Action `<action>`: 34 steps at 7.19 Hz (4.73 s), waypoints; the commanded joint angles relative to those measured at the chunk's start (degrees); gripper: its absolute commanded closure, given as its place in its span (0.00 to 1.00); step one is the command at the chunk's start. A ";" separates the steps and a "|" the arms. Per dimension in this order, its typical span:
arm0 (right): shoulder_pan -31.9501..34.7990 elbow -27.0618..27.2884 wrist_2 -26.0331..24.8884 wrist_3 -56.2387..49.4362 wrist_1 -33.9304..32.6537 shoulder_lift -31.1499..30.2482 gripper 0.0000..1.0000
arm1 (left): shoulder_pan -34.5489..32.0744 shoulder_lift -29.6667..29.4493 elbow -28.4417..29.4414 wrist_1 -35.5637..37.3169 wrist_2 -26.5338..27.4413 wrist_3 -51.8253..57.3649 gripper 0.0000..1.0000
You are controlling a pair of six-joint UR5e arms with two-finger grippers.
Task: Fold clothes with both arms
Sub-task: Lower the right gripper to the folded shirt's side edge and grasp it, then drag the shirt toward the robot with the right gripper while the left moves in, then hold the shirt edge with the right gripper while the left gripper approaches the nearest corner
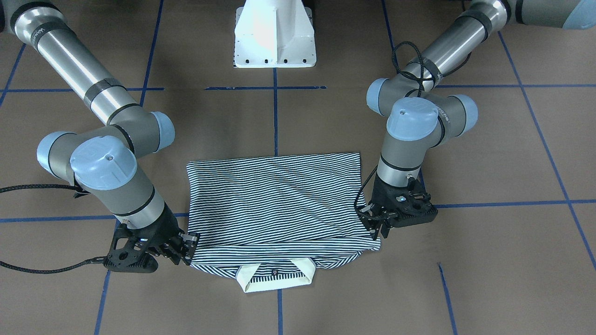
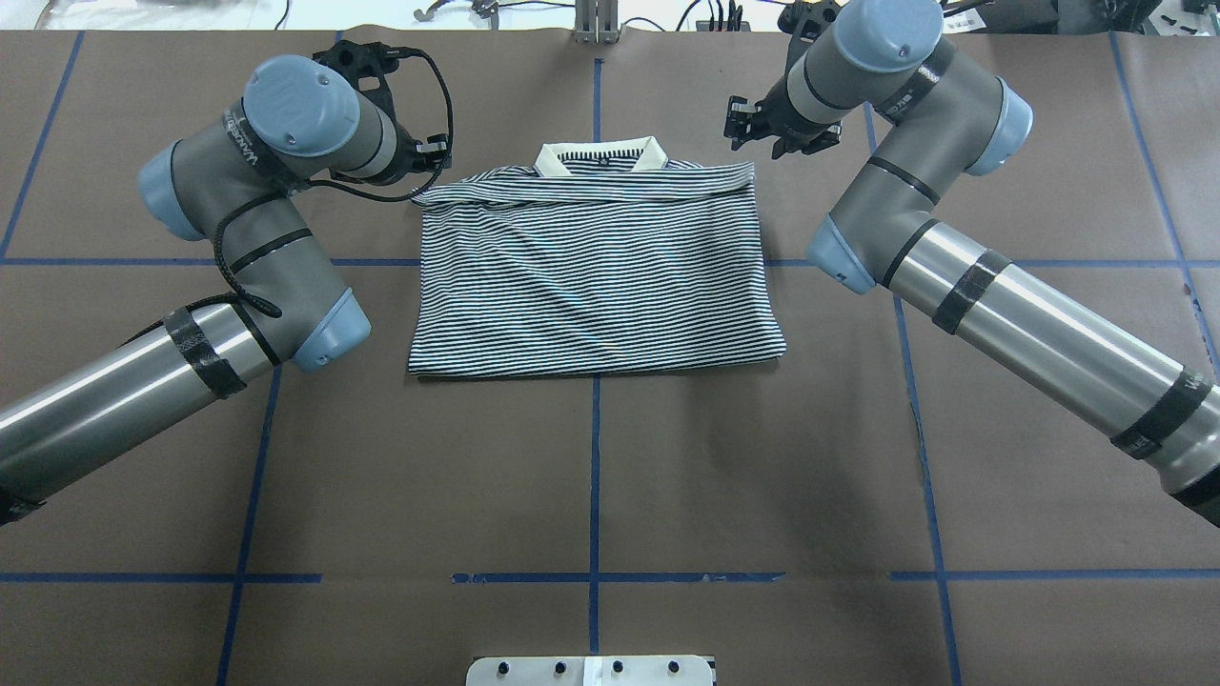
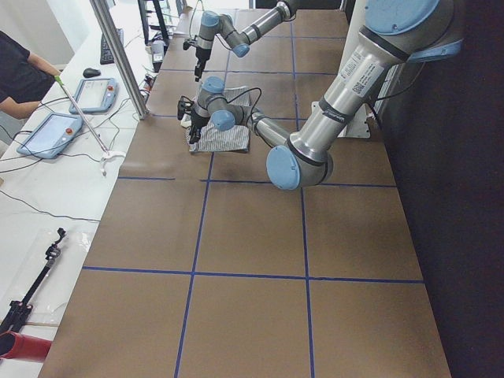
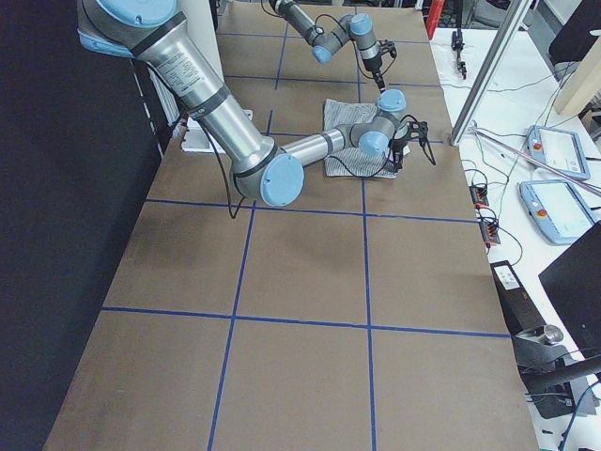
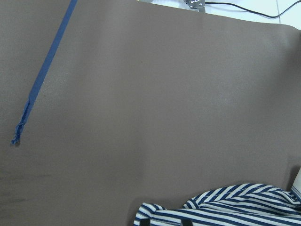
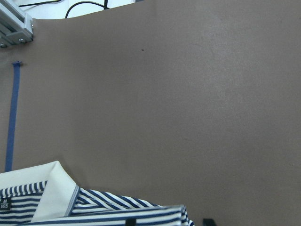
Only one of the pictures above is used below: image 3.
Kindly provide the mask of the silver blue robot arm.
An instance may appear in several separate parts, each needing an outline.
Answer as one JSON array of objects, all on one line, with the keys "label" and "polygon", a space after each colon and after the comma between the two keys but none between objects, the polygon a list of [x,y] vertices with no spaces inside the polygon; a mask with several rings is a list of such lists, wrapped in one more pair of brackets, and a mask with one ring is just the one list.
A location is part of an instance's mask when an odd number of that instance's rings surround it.
[{"label": "silver blue robot arm", "polygon": [[245,126],[271,146],[266,167],[275,186],[318,185],[332,174],[329,148],[389,69],[454,56],[461,49],[464,20],[463,1],[366,2],[357,46],[297,132],[288,133],[255,106],[231,104],[224,81],[215,76],[203,80],[195,100],[178,103],[177,116],[190,116],[191,143],[208,124],[219,131]]},{"label": "silver blue robot arm", "polygon": [[188,50],[191,46],[196,49],[195,81],[198,82],[202,78],[206,62],[211,57],[214,39],[217,36],[222,37],[235,56],[244,57],[250,51],[250,46],[263,35],[273,30],[277,25],[293,20],[300,4],[300,1],[278,1],[274,8],[242,31],[237,31],[228,14],[204,11],[198,34],[183,42],[184,50]]}]

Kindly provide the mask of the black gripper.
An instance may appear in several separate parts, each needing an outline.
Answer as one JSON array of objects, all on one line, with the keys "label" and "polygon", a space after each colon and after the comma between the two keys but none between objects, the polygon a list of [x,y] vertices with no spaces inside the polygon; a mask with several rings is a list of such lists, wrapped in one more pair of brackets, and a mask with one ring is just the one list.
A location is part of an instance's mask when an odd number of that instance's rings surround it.
[{"label": "black gripper", "polygon": [[195,66],[194,74],[195,81],[198,82],[202,78],[202,74],[205,71],[206,63],[211,56],[211,41],[204,39],[201,36],[196,36],[194,38],[187,38],[183,42],[183,49],[188,50],[190,47],[196,49],[197,63]]},{"label": "black gripper", "polygon": [[181,96],[177,103],[177,119],[182,120],[184,115],[190,117],[189,143],[197,143],[205,126],[205,118],[197,112],[197,102],[190,100],[187,96]]}]

